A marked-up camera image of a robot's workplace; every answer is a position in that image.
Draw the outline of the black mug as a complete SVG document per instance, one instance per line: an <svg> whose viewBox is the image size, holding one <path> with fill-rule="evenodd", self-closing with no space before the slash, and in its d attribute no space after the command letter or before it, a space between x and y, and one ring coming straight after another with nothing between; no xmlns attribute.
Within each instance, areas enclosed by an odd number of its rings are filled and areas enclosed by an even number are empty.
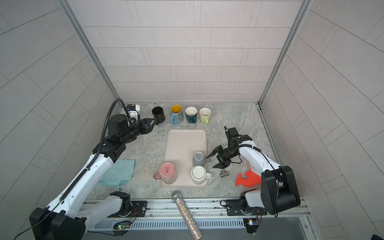
<svg viewBox="0 0 384 240"><path fill-rule="evenodd" d="M155 107L152 109L152 114L158 123L163 123L166 120L164 109L162 107Z"/></svg>

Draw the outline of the grey mug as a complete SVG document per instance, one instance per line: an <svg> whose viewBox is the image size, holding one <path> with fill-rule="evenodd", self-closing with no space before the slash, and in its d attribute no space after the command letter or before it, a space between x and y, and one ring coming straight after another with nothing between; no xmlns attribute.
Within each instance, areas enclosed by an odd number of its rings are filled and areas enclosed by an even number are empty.
<svg viewBox="0 0 384 240"><path fill-rule="evenodd" d="M207 159L202 152L196 152L194 154L193 167L196 167L196 166L203 166L205 168L208 166Z"/></svg>

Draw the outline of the iridescent blue butterfly mug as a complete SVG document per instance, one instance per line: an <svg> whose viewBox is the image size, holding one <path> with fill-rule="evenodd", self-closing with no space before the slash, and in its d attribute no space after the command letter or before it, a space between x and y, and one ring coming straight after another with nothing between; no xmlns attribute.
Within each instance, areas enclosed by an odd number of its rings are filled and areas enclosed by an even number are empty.
<svg viewBox="0 0 384 240"><path fill-rule="evenodd" d="M171 107L171 124L175 125L181 123L184 120L183 108L180 105L174 105Z"/></svg>

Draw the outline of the white mug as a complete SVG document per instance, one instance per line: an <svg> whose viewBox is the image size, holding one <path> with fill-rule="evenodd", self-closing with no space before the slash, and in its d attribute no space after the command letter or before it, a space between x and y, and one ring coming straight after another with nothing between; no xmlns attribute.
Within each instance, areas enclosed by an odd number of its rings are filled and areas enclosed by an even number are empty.
<svg viewBox="0 0 384 240"><path fill-rule="evenodd" d="M203 166L195 166L191 170L191 177L197 185L203 184L207 179L211 179L213 175L208 173Z"/></svg>

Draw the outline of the dark green mug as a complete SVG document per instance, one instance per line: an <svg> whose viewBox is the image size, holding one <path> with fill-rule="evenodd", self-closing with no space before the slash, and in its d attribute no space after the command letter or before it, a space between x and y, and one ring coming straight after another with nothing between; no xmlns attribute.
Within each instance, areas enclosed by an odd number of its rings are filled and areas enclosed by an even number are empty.
<svg viewBox="0 0 384 240"><path fill-rule="evenodd" d="M198 110L195 107L188 107L185 109L187 122L190 124L197 123Z"/></svg>

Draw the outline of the light green mug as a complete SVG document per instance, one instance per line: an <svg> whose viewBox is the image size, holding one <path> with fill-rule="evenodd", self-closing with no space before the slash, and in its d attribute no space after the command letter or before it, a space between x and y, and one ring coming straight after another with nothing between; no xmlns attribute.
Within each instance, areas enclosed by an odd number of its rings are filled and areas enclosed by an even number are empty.
<svg viewBox="0 0 384 240"><path fill-rule="evenodd" d="M210 122L211 113L212 112L209 108L201 108L199 111L201 123L207 125Z"/></svg>

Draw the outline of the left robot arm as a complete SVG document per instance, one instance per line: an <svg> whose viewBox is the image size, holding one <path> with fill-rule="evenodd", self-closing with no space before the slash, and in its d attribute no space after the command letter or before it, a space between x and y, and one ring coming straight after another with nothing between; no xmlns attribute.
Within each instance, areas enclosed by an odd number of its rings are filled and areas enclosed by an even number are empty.
<svg viewBox="0 0 384 240"><path fill-rule="evenodd" d="M126 144L150 133L157 118L142 119L136 105L126 106L115 99L107 113L100 142L86 165L69 185L44 209L30 215L31 230L36 240L80 240L93 226L111 215L134 215L129 194L115 191L106 199L80 212L84 200L104 173L117 162Z"/></svg>

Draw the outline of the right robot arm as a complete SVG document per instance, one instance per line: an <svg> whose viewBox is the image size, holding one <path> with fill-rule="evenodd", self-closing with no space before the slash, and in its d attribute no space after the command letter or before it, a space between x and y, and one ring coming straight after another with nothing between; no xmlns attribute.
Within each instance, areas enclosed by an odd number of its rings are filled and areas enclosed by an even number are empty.
<svg viewBox="0 0 384 240"><path fill-rule="evenodd" d="M281 166L267 157L248 135L240 135L236 128L225 128L228 144L217 146L207 155L216 156L219 163L215 169L226 169L233 164L236 156L244 157L250 165L245 177L239 174L235 184L247 188L260 185L259 190L249 190L241 193L238 206L240 210L250 215L263 211L277 216L278 213L298 207L301 199L293 170L289 166Z"/></svg>

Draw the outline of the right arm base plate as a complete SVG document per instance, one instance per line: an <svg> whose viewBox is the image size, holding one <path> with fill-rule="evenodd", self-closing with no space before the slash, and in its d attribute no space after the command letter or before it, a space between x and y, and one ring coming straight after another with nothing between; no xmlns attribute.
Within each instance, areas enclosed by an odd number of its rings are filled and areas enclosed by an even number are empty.
<svg viewBox="0 0 384 240"><path fill-rule="evenodd" d="M264 208L250 207L245 199L225 200L222 205L227 210L228 216L265 216L267 211Z"/></svg>

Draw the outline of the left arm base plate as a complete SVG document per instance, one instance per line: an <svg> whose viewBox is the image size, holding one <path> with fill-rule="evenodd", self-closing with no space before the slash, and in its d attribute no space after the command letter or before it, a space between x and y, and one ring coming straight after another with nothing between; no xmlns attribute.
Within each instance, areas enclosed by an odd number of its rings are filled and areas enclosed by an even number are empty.
<svg viewBox="0 0 384 240"><path fill-rule="evenodd" d="M131 201L132 207L128 214L119 215L118 213L110 215L109 218L142 218L146 214L147 201Z"/></svg>

